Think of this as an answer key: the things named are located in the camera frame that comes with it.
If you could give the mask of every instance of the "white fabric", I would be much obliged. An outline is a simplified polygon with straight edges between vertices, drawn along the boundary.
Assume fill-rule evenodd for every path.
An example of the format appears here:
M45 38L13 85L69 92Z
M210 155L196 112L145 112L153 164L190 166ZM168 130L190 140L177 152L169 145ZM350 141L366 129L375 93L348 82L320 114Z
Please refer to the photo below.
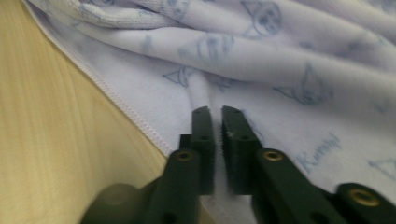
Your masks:
M194 108L210 107L218 133L229 105L315 185L357 182L396 203L396 1L25 1L165 154ZM218 223L255 223L221 160L205 206Z

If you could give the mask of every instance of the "cloth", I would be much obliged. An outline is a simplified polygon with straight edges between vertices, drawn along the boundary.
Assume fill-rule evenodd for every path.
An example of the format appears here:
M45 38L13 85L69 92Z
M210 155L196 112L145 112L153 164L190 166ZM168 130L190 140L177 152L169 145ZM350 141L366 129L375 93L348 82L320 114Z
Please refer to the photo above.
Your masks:
M396 203L396 1L24 1L165 155L204 105L220 146L229 105L313 184L356 182ZM218 153L203 204L217 223L256 223Z

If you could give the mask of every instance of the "wooden surface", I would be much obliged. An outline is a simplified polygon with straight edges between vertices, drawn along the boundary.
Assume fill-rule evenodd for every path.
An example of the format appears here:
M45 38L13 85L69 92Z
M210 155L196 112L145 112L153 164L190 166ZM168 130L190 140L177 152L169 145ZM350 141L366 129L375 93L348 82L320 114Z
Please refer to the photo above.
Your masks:
M78 223L104 187L142 187L161 174L159 150L20 0L0 1L0 29L1 224Z

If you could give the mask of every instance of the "brass screw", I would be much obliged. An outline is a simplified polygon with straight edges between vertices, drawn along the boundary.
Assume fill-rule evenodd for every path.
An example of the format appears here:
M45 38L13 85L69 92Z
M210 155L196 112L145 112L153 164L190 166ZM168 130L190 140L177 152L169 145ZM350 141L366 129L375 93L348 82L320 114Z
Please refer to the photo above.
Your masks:
M365 189L351 189L349 196L356 202L364 206L379 206L379 200L369 191Z
M281 161L283 160L283 155L277 151L266 151L262 154L268 161Z

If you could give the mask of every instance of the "cartoon cat drawing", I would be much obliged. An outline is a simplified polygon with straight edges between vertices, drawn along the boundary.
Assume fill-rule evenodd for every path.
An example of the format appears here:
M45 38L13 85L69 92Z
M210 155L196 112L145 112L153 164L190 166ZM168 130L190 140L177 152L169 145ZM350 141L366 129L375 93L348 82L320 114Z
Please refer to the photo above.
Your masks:
M281 13L274 2L242 1L252 19L252 25L244 32L244 36L259 38L276 35L281 28Z
M232 36L209 34L180 48L178 53L181 57L217 63L227 56L232 47Z
M163 0L161 5L161 13L181 21L189 8L191 0Z
M301 83L294 87L274 87L287 97L302 105L318 105L332 99L332 88L326 85L311 63L305 66L305 74Z
M173 83L179 84L183 87L189 86L189 77L195 73L195 69L181 66L177 71L163 75L163 77L172 81Z

